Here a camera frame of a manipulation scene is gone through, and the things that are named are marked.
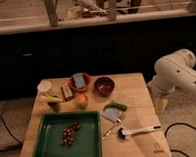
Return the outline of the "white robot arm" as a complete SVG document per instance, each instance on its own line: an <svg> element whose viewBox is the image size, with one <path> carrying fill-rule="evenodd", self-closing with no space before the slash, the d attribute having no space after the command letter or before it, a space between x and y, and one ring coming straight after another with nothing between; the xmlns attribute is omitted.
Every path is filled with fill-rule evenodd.
<svg viewBox="0 0 196 157"><path fill-rule="evenodd" d="M177 50L155 62L155 75L148 83L148 89L157 115L165 111L167 96L174 92L175 87L196 95L195 64L195 55L189 49Z"/></svg>

